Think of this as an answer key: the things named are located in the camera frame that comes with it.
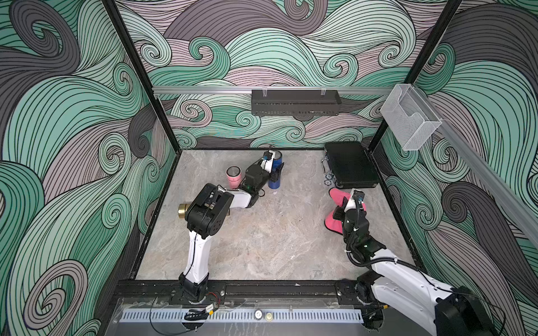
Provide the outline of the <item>blue thermos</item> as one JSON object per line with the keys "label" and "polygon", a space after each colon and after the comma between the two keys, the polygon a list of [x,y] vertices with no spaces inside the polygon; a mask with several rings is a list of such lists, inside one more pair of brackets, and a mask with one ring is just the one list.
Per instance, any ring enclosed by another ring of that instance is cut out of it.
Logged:
{"label": "blue thermos", "polygon": [[270,179],[268,180],[268,187],[270,189],[276,190],[280,187],[283,165],[282,153],[280,151],[276,151],[273,157],[273,166],[270,173]]}

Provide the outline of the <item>pink microfiber cloth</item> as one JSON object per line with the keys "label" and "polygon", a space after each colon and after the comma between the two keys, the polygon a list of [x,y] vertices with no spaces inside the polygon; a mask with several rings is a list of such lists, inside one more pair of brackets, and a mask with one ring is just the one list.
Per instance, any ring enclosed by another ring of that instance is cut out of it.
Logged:
{"label": "pink microfiber cloth", "polygon": [[363,191],[353,188],[351,192],[345,192],[344,190],[331,188],[329,196],[334,201],[336,208],[324,220],[326,229],[339,235],[344,235],[345,212],[351,210],[353,206],[358,207],[360,218],[366,219],[367,209],[364,204],[365,193]]}

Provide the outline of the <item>gold thermos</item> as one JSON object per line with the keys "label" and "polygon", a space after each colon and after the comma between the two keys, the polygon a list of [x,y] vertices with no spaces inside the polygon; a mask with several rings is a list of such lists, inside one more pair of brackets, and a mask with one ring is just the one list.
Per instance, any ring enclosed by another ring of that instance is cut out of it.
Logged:
{"label": "gold thermos", "polygon": [[190,207],[190,205],[191,205],[190,203],[181,203],[178,206],[177,215],[180,219],[185,219],[186,212],[188,208]]}

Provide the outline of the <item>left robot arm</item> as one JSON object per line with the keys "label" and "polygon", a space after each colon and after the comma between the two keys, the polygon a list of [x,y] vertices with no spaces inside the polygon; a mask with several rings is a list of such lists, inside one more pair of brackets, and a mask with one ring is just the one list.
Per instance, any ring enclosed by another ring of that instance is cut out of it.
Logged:
{"label": "left robot arm", "polygon": [[279,179],[283,164],[265,170],[260,164],[250,166],[237,189],[225,189],[208,183],[186,207],[184,219],[189,230],[189,257],[179,284],[193,302],[205,298],[209,279],[212,237],[220,231],[230,209],[249,209],[260,198],[263,187]]}

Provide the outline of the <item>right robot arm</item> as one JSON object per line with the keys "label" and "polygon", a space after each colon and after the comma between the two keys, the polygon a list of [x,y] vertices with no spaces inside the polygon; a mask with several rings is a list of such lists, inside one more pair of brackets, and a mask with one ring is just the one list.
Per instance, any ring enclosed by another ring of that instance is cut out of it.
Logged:
{"label": "right robot arm", "polygon": [[348,260],[368,270],[356,285],[358,301],[368,308],[365,327],[381,327],[382,310],[391,307],[430,335],[500,335],[486,312],[493,304],[430,277],[371,235],[363,193],[332,193],[336,207],[324,224],[343,236]]}

